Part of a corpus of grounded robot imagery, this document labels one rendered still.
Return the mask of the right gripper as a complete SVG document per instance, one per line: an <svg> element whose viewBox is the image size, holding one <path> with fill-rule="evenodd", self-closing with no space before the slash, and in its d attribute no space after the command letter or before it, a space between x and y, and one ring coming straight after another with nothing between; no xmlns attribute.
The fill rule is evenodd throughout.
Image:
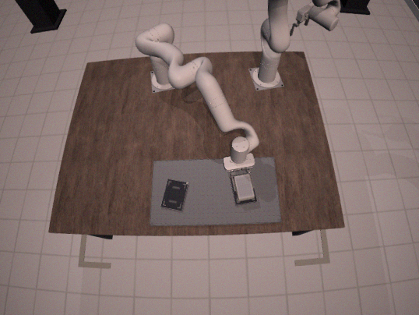
<svg viewBox="0 0 419 315"><path fill-rule="evenodd" d="M231 156L224 157L223 163L224 163L224 170L226 172L234 171L234 172L231 172L231 180L232 180L232 183L233 183L234 192L237 192L237 189L236 189L236 185L234 183L233 175L236 175L235 172L239 172L240 169L242 171L246 170L246 172L249 173L249 175L251 177L251 181L252 181L252 188L255 188L253 180L252 180L252 170L248 169L248 168L252 168L255 164L255 160L254 160L254 157L253 157L252 153L248 153L248 155L246 157L246 160L241 164L234 163L231 160Z"/></svg>

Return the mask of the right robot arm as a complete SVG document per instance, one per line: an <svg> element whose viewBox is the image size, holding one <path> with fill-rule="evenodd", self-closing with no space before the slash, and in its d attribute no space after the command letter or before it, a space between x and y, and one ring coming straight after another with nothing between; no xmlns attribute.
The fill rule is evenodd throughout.
<svg viewBox="0 0 419 315"><path fill-rule="evenodd" d="M181 90L196 83L219 129L224 133L235 129L245 132L245 138L238 136L231 144L231 160L236 164L243 163L247 154L259 145L254 128L233 116L224 93L213 76L212 62L207 57L199 57L183 65L184 55L173 42L174 30L168 23L160 23L136 37L137 49L150 56L154 71L152 84L159 90L172 87Z"/></svg>

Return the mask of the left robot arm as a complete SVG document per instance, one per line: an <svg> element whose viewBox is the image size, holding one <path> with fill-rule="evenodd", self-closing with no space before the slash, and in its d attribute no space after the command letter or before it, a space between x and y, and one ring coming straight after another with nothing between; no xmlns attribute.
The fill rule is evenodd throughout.
<svg viewBox="0 0 419 315"><path fill-rule="evenodd" d="M332 31L339 21L336 16L340 12L340 0L312 0L312 2L314 6L308 18ZM325 9L321 8L326 4L328 5ZM288 0L268 0L269 18L262 23L260 32L262 43L260 67L252 75L254 82L260 87L272 88L280 82L277 69L281 53L290 46L287 5Z"/></svg>

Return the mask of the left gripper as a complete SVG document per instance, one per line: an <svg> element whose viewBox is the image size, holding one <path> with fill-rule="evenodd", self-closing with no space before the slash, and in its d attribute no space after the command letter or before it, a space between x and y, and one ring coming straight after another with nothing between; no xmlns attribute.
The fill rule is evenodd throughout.
<svg viewBox="0 0 419 315"><path fill-rule="evenodd" d="M308 14L311 10L311 8L314 6L313 3L310 3L308 5L306 5L304 8L298 10L298 14L296 17L297 23L294 23L292 26L292 29L290 30L290 36L292 36L293 32L294 32L294 27L298 27L300 25L301 22L303 22L305 20L305 26L308 25L308 21L310 20L308 18Z"/></svg>

